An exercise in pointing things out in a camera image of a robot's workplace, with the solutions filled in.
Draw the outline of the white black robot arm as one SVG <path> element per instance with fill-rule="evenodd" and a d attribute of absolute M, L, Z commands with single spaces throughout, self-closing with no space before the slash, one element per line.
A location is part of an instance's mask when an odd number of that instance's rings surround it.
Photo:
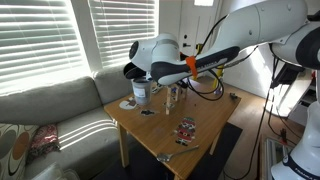
<path fill-rule="evenodd" d="M 171 34 L 133 43 L 130 61 L 162 85 L 215 68 L 235 59 L 243 49 L 268 43 L 286 62 L 320 71 L 320 23 L 307 19 L 304 0 L 266 0 L 226 16 L 206 52 L 179 57 Z M 309 105 L 300 142 L 271 168 L 275 180 L 320 180 L 320 101 Z"/>

